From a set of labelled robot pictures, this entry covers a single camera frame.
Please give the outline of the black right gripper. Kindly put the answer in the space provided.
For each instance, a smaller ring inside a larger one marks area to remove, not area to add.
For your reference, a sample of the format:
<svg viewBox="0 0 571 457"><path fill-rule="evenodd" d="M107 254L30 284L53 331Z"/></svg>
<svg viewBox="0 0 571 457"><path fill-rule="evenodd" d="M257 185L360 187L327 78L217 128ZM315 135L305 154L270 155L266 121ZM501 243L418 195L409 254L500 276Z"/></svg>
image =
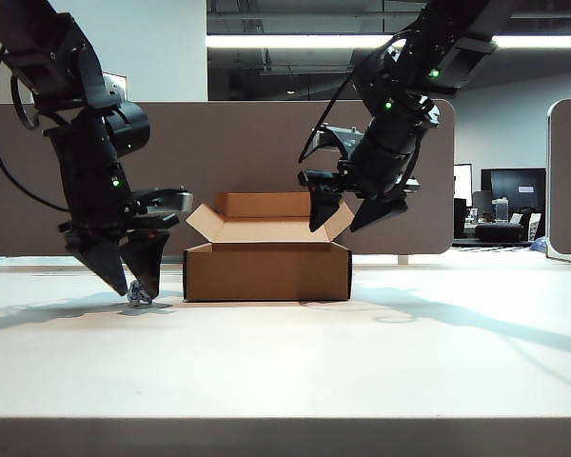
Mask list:
<svg viewBox="0 0 571 457"><path fill-rule="evenodd" d="M404 186L428 130L427 117L375 117L364 132L354 127L317 123L299 160L304 161L319 149L335 149L340 158L332 172L304 169L298 174L299 183L309 190L310 231L316 231L339 209L344 192L356 193L361 198L375 198ZM350 224L350 231L355 232L407 210L403 198L388 202L365 199Z"/></svg>

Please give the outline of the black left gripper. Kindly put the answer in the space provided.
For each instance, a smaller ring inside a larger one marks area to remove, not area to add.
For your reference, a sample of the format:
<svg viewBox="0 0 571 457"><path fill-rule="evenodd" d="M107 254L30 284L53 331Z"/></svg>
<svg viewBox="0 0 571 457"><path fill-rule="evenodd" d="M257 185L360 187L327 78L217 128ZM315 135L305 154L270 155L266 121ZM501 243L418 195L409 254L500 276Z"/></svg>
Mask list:
<svg viewBox="0 0 571 457"><path fill-rule="evenodd" d="M60 224L58 230L69 236L72 255L119 295L128 291L122 258L144 291L154 299L159 294L160 266L169 237L166 229L180 222L180 212L180 189L137 190L121 208L116 222L76 227L69 220ZM120 247L120 258L114 242L126 235L128 240Z"/></svg>

